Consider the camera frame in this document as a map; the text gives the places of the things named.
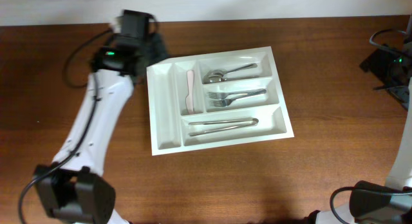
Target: fork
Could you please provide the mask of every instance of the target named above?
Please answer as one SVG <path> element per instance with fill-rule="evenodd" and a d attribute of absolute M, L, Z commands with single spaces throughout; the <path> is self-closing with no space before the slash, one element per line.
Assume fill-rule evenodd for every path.
<path fill-rule="evenodd" d="M 225 99 L 229 95 L 247 95 L 249 93 L 252 93 L 258 90 L 260 89 L 252 89 L 248 91 L 235 91 L 235 92 L 229 92 L 229 93 L 208 92 L 207 96 L 211 99 Z"/>
<path fill-rule="evenodd" d="M 256 96 L 256 95 L 262 95 L 262 94 L 265 94 L 266 92 L 267 92 L 266 89 L 260 89 L 258 91 L 253 92 L 253 93 L 238 96 L 236 98 L 228 98 L 228 99 L 223 99 L 223 100 L 211 101 L 211 105 L 214 106 L 214 107 L 227 107 L 232 102 L 234 102 L 235 100 L 239 100 L 239 99 L 243 99 L 243 98 L 249 98 L 249 97 Z"/>

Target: white wall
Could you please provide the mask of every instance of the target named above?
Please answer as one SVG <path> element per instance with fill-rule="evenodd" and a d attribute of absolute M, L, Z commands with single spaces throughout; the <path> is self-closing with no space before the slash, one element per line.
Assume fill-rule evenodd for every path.
<path fill-rule="evenodd" d="M 0 0 L 0 25 L 106 23 L 122 9 L 159 21 L 398 15 L 412 0 Z"/>

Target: utensil organizer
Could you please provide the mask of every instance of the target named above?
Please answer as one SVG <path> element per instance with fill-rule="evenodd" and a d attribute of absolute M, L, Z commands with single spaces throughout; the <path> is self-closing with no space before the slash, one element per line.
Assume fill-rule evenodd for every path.
<path fill-rule="evenodd" d="M 256 63 L 257 67 L 227 75 L 247 78 L 204 84 L 211 70 L 231 70 Z M 188 94 L 187 71 L 194 71 L 194 114 L 189 115 L 185 98 Z M 152 155 L 178 153 L 293 137 L 281 84 L 271 47 L 210 53 L 164 60 L 147 68 Z M 227 107 L 210 105 L 208 93 L 266 89 L 264 95 L 234 101 Z M 256 126 L 189 136 L 202 129 L 222 124 L 190 126 L 191 122 L 257 118 Z"/>

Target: metal tongs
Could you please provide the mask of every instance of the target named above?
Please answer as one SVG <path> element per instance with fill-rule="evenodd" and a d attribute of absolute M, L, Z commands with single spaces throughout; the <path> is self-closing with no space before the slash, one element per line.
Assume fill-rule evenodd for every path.
<path fill-rule="evenodd" d="M 211 125 L 211 124 L 232 124 L 232 123 L 244 123 L 244 124 L 236 124 L 236 125 L 229 126 L 229 127 L 221 127 L 221 128 L 216 128 L 216 129 L 211 129 L 211 130 L 206 130 L 206 131 L 192 132 L 192 133 L 189 133 L 189 136 L 198 136 L 198 135 L 204 135 L 204 134 L 209 134 L 209 133 L 215 133 L 218 131 L 226 131 L 226 130 L 237 129 L 237 128 L 242 128 L 242 127 L 256 126 L 258 122 L 259 120 L 257 118 L 237 118 L 237 119 L 232 119 L 232 120 L 191 122 L 189 123 L 189 125 Z"/>

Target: wooden table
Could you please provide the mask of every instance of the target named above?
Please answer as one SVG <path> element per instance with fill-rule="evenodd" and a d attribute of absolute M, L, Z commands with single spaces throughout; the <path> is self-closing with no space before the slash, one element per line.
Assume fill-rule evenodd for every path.
<path fill-rule="evenodd" d="M 146 86 L 137 86 L 113 133 L 104 178 L 116 209 L 135 223 L 258 223 L 329 209 L 330 194 L 359 180 L 383 184 L 406 111 L 358 65 L 370 35 L 408 17 L 162 23 L 173 56 L 271 46 L 295 138 L 151 156 Z M 17 223 L 17 199 L 38 163 L 60 149 L 84 90 L 61 68 L 105 24 L 0 28 L 0 223 Z M 385 41 L 400 43 L 396 35 Z M 71 65 L 84 82 L 86 48 Z M 339 196 L 336 203 L 347 201 Z M 29 223 L 48 219 L 31 190 Z"/>

